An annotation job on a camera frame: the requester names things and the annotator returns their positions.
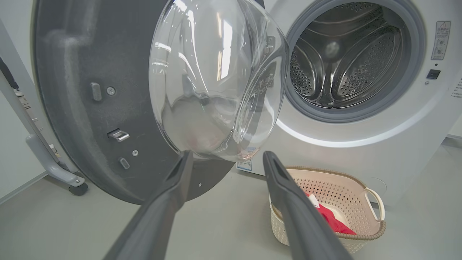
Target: white basket handle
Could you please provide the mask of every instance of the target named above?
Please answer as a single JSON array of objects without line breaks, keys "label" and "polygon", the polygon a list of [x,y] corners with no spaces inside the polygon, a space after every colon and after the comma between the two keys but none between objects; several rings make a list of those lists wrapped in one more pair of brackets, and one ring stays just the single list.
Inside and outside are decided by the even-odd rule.
[{"label": "white basket handle", "polygon": [[385,220],[385,206],[383,205],[383,201],[382,199],[380,198],[380,196],[377,194],[377,192],[369,189],[369,188],[365,188],[365,190],[367,192],[369,192],[370,194],[372,194],[372,196],[374,196],[374,198],[377,200],[378,202],[378,209],[380,211],[380,216],[377,218],[376,216],[376,220],[380,220],[380,221],[383,221]]}]

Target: caster wheel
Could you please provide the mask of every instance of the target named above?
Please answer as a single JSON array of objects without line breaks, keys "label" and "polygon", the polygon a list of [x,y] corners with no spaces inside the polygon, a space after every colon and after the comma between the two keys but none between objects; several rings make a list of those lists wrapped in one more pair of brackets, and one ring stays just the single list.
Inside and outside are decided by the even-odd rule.
[{"label": "caster wheel", "polygon": [[74,186],[70,186],[69,187],[69,191],[74,194],[75,196],[82,196],[85,194],[85,192],[88,190],[88,185],[86,183],[78,186],[78,187],[74,187]]}]

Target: laundry basket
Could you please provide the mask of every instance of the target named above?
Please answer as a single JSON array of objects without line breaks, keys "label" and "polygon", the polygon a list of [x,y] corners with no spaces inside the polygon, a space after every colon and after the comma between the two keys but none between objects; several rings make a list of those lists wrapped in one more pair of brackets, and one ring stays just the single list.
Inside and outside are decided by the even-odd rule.
[{"label": "laundry basket", "polygon": [[[350,254],[360,250],[368,241],[383,235],[386,228],[385,210],[380,196],[360,180],[345,173],[307,168],[287,167],[288,173],[300,188],[314,194],[318,202],[330,209],[357,235],[335,233]],[[377,217],[367,197],[370,193],[378,202]],[[289,245],[281,212],[271,203],[271,226],[279,242]]]}]

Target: washing machine door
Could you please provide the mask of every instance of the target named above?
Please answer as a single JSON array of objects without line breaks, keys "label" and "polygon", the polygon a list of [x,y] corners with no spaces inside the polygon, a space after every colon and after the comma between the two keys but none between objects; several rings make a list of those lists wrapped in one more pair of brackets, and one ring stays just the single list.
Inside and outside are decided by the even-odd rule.
[{"label": "washing machine door", "polygon": [[119,199],[141,204],[184,149],[201,159],[188,200],[200,196],[274,126],[289,51],[252,0],[49,0],[34,13],[36,85],[62,152]]}]

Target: red garment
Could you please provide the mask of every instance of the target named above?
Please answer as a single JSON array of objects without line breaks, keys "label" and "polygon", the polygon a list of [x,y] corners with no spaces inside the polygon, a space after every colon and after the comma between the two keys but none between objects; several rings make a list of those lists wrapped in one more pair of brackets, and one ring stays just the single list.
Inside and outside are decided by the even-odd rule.
[{"label": "red garment", "polygon": [[319,204],[319,208],[317,208],[317,210],[324,217],[324,219],[327,221],[327,224],[329,224],[329,226],[332,228],[334,232],[356,235],[356,233],[353,230],[349,229],[344,223],[337,220],[334,217],[334,214],[332,213],[332,211],[330,211],[330,209]]}]

